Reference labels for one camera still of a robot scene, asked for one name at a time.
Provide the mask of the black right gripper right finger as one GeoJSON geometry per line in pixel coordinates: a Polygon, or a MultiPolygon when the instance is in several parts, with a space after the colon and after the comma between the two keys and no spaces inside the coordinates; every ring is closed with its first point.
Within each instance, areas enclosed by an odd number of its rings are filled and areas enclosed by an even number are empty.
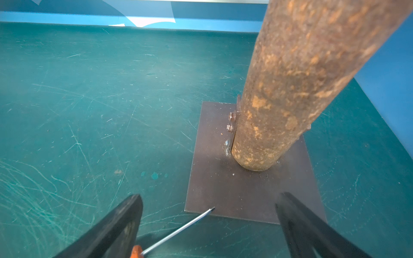
{"type": "Polygon", "coordinates": [[[345,239],[289,192],[275,203],[292,258],[369,258],[365,251],[345,239]]]}

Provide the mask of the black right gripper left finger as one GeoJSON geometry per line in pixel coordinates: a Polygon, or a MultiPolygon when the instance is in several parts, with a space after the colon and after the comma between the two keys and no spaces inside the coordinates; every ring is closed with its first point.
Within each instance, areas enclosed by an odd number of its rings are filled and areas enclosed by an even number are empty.
{"type": "Polygon", "coordinates": [[[143,214],[143,200],[131,195],[57,258],[129,258],[143,214]]]}

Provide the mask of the rusty tree trunk pole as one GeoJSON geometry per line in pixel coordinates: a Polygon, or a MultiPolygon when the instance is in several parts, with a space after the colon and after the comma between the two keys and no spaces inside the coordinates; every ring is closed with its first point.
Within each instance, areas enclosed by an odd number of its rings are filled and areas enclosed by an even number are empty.
{"type": "Polygon", "coordinates": [[[269,169],[412,13],[412,1],[270,1],[232,155],[269,169]]]}

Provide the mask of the orange black screwdriver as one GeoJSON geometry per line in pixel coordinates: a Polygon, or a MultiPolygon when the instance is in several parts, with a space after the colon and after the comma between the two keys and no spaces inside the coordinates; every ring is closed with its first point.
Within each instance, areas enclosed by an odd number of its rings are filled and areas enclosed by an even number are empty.
{"type": "Polygon", "coordinates": [[[169,241],[170,239],[172,239],[173,237],[175,237],[176,235],[178,235],[182,231],[186,230],[187,228],[191,227],[192,225],[194,225],[198,221],[202,220],[204,217],[206,217],[212,211],[214,211],[214,209],[215,209],[215,207],[212,207],[212,208],[208,209],[207,211],[205,211],[201,215],[197,216],[193,220],[191,220],[188,223],[184,224],[183,226],[181,226],[180,228],[178,228],[174,232],[172,232],[169,235],[165,236],[164,238],[157,241],[155,244],[151,245],[150,247],[148,247],[146,249],[142,249],[142,247],[140,245],[135,245],[132,248],[130,258],[144,258],[144,256],[147,255],[148,253],[150,253],[151,251],[155,250],[156,248],[158,248],[162,244],[166,243],[167,241],[169,241]]]}

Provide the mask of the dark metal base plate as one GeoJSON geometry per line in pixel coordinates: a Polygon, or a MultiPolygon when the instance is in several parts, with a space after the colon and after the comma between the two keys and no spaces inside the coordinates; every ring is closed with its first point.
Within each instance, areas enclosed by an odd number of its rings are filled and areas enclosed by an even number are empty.
{"type": "Polygon", "coordinates": [[[225,148],[234,104],[203,102],[189,177],[185,211],[278,224],[275,202],[281,192],[290,192],[306,207],[326,220],[304,137],[300,137],[264,172],[251,172],[225,148]]]}

